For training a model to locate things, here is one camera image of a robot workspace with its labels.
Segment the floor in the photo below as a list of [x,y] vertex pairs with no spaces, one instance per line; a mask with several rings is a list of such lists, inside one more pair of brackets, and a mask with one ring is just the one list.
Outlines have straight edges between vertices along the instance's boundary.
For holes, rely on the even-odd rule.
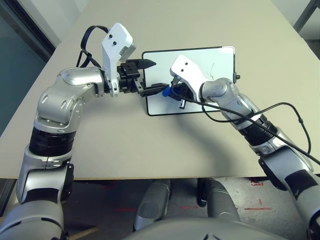
[[[288,192],[269,181],[217,178],[230,193],[243,223],[289,240],[306,240],[306,230]],[[108,185],[76,182],[63,205],[65,227],[70,234],[97,226],[81,240],[120,240],[133,229],[136,208],[151,180],[119,180]],[[166,218],[206,217],[196,202],[196,179],[173,179]]]

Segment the black cable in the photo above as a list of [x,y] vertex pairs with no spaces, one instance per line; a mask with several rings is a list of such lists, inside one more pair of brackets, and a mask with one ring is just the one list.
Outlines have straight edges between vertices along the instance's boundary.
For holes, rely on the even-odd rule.
[[106,34],[110,31],[109,28],[107,28],[107,27],[105,27],[105,26],[100,26],[100,25],[93,25],[93,26],[88,27],[88,29],[85,31],[85,33],[84,33],[84,35],[83,35],[83,37],[82,37],[82,40],[81,40],[81,44],[80,44],[81,51],[80,51],[78,60],[77,60],[77,62],[76,62],[76,67],[79,67],[82,54],[85,54],[85,55],[86,55],[86,59],[85,59],[84,62],[80,65],[80,68],[85,68],[90,62],[91,62],[94,66],[96,66],[96,67],[98,67],[98,68],[101,68],[100,64],[92,57],[92,54],[91,54],[90,52],[88,52],[87,49],[86,49],[87,42],[88,42],[88,39],[89,39],[89,37],[90,37],[90,34],[92,33],[92,31],[93,31],[95,28],[98,28],[98,29],[103,30]]
[[312,156],[311,154],[307,153],[306,151],[302,150],[301,148],[299,148],[298,146],[296,146],[295,144],[292,144],[291,142],[289,142],[288,140],[280,137],[279,135],[277,135],[276,133],[273,133],[272,131],[270,131],[268,128],[266,128],[265,126],[257,123],[256,121],[252,120],[250,117],[248,116],[245,116],[239,112],[236,112],[236,111],[233,111],[231,109],[227,109],[227,108],[224,108],[224,107],[219,107],[219,106],[212,106],[210,104],[206,104],[206,103],[203,103],[203,102],[199,102],[199,101],[195,101],[193,99],[189,99],[189,98],[186,98],[184,96],[180,96],[178,94],[176,94],[173,90],[173,88],[171,87],[171,92],[172,94],[174,94],[175,96],[177,97],[180,97],[181,99],[184,99],[185,101],[187,102],[190,102],[190,103],[195,103],[195,104],[198,104],[198,105],[202,105],[202,106],[207,106],[207,107],[211,107],[211,108],[216,108],[216,109],[219,109],[221,111],[225,111],[225,112],[228,112],[228,113],[231,113],[231,114],[234,114],[234,115],[237,115],[239,117],[241,117],[242,119],[245,119],[251,123],[253,123],[254,125],[260,127],[261,129],[265,130],[266,132],[268,132],[269,134],[271,134],[272,136],[276,137],[277,139],[281,140],[282,142],[284,142],[285,144],[289,145],[290,147],[292,147],[293,149],[297,150],[298,152],[302,153],[303,155],[305,155],[306,157],[310,158],[311,160],[313,160],[315,163],[317,163],[318,165],[320,165],[320,161],[318,159],[316,159],[314,156]]
[[[259,115],[259,114],[262,114],[262,113],[265,113],[265,112],[267,112],[267,111],[269,111],[269,110],[271,110],[271,109],[273,109],[273,108],[276,108],[276,107],[278,107],[278,106],[281,106],[281,105],[286,105],[286,106],[291,107],[291,108],[293,109],[294,113],[296,114],[296,116],[297,116],[297,118],[298,118],[298,122],[300,123],[300,125],[301,125],[301,127],[302,127],[302,129],[303,129],[303,131],[304,131],[304,134],[305,134],[305,136],[306,136],[307,142],[308,142],[308,150],[307,150],[307,153],[310,154],[310,152],[311,152],[311,140],[310,140],[309,133],[308,133],[308,131],[307,131],[307,128],[306,128],[306,126],[305,126],[305,124],[304,124],[304,121],[303,121],[303,119],[301,118],[298,110],[297,110],[296,107],[293,106],[291,103],[288,103],[288,102],[279,102],[279,103],[277,103],[277,104],[274,104],[274,105],[272,105],[272,106],[270,106],[270,107],[267,107],[267,108],[265,108],[265,109],[263,109],[263,110],[261,110],[261,111],[258,111],[258,112],[256,112],[256,113],[254,113],[253,115],[251,115],[251,117],[256,116],[256,115]],[[211,120],[213,120],[213,121],[215,121],[215,122],[217,122],[217,123],[234,123],[234,122],[238,122],[238,121],[242,120],[242,118],[237,118],[237,119],[232,119],[232,120],[218,120],[218,119],[215,119],[215,118],[211,117],[211,116],[208,114],[208,112],[206,111],[206,109],[205,109],[204,106],[202,106],[202,111],[205,113],[205,115],[206,115],[208,118],[210,118]]]

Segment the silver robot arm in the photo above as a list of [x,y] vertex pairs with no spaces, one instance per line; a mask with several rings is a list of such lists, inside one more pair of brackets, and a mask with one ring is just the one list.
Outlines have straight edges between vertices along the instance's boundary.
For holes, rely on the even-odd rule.
[[[185,83],[190,88],[195,101],[214,102],[221,108],[250,117],[256,123],[292,143],[283,131],[268,121],[263,114],[253,116],[254,113],[259,112],[259,109],[248,97],[239,93],[232,80],[227,78],[219,78],[215,81],[206,79],[200,68],[183,55],[175,60],[170,73],[176,82]],[[227,111],[222,110],[221,113],[227,120],[240,118]],[[244,136],[251,149],[260,157],[259,164],[273,185],[290,192],[311,234],[319,234],[320,178],[313,174],[309,159],[248,120],[239,120],[231,124]]]
[[119,23],[110,29],[102,48],[103,69],[65,69],[40,97],[17,181],[20,205],[0,226],[1,240],[64,239],[61,201],[72,191],[72,145],[84,105],[104,93],[118,95],[117,63],[135,50],[133,38]]

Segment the gray wall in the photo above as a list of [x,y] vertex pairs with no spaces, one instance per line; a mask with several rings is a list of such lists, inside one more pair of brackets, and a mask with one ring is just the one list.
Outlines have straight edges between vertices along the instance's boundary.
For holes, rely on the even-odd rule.
[[0,135],[44,66],[45,62],[0,17]]

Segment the beige table surface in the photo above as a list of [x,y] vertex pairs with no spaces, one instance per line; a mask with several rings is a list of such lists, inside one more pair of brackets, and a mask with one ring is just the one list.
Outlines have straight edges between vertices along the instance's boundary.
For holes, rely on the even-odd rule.
[[[234,46],[241,92],[261,109],[282,101],[294,104],[309,129],[311,153],[320,157],[320,62],[271,1],[92,0],[2,134],[0,177],[19,174],[38,99],[61,70],[75,66],[87,27],[116,22],[135,40],[131,58],[152,50]],[[100,63],[103,37],[97,30],[88,43]],[[307,149],[291,109],[266,115]],[[78,179],[264,176],[258,157],[230,124],[215,123],[202,113],[148,116],[145,99],[137,94],[106,95],[87,104],[73,146]]]

